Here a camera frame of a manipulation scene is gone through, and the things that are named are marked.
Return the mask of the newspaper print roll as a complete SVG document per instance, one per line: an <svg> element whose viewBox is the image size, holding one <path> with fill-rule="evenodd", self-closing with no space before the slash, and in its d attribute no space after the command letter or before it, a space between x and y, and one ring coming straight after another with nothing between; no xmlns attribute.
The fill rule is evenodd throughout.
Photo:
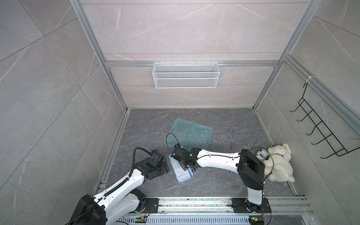
<svg viewBox="0 0 360 225"><path fill-rule="evenodd" d="M261 148L257 151L256 157L263 162L270 157L270 154L266 149Z"/></svg>

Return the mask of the blue transparent geometry set case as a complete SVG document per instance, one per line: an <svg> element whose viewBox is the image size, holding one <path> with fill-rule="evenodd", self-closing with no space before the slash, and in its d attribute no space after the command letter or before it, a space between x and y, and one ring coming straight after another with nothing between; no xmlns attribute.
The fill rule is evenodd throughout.
<svg viewBox="0 0 360 225"><path fill-rule="evenodd" d="M190 168L184 170L180 163L171 157L171 154L168 156L168 158L178 183L183 183L193 178L194 174Z"/></svg>

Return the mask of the aluminium mounting rail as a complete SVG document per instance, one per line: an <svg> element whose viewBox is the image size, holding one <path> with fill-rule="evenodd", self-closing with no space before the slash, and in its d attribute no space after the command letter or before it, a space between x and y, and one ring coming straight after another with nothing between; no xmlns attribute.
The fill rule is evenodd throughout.
<svg viewBox="0 0 360 225"><path fill-rule="evenodd" d="M158 213L151 215L222 215L235 214L232 208L232 198L245 198L233 196L165 196L159 198ZM270 204L272 215L312 215L313 211L304 196L268 196L265 197Z"/></svg>

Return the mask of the green transparent ruler set case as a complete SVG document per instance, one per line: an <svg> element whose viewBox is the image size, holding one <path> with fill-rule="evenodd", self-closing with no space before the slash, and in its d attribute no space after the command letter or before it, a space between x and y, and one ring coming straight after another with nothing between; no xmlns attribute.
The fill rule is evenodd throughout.
<svg viewBox="0 0 360 225"><path fill-rule="evenodd" d="M189 152L193 148L207 150L212 132L213 128L177 118L166 136L165 145L173 149L176 144L179 144Z"/></svg>

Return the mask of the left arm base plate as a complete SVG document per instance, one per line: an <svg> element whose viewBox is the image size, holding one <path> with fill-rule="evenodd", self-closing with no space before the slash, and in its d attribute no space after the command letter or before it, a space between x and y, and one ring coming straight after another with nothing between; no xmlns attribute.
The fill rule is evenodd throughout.
<svg viewBox="0 0 360 225"><path fill-rule="evenodd" d="M126 203L126 213L158 213L159 198L135 199L134 203Z"/></svg>

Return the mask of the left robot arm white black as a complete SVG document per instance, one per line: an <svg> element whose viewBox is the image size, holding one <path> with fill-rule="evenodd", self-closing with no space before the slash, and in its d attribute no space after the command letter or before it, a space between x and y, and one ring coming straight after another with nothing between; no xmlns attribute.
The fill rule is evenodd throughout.
<svg viewBox="0 0 360 225"><path fill-rule="evenodd" d="M68 224L110 225L130 212L148 213L146 195L137 187L168 172L166 156L157 150L134 148L130 171L104 191L83 196Z"/></svg>

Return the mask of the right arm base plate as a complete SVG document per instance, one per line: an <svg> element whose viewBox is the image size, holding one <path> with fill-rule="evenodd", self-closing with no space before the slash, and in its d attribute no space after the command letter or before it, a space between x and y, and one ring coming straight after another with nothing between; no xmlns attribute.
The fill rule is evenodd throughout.
<svg viewBox="0 0 360 225"><path fill-rule="evenodd" d="M232 208L234 213L272 213L269 201L265 197L260 205L251 203L247 198L232 198Z"/></svg>

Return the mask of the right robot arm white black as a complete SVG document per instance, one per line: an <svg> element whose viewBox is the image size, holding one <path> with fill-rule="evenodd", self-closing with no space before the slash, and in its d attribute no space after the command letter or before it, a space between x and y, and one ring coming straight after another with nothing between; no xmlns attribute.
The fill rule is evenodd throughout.
<svg viewBox="0 0 360 225"><path fill-rule="evenodd" d="M251 213L270 213L269 206L263 205L263 183L265 164L251 150L243 149L239 153L210 152L201 148L187 151L177 142L169 155L169 161L179 183L190 180L193 172L200 167L213 167L237 173L247 187L245 200L233 199L235 212L247 210Z"/></svg>

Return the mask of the white plush teddy bear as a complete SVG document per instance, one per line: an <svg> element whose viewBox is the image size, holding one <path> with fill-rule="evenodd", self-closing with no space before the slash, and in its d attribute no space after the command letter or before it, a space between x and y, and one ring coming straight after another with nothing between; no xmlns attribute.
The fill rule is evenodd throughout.
<svg viewBox="0 0 360 225"><path fill-rule="evenodd" d="M265 164L264 175L270 175L272 182L295 182L293 168L290 164L291 149L288 144L277 145L268 149L269 158Z"/></svg>

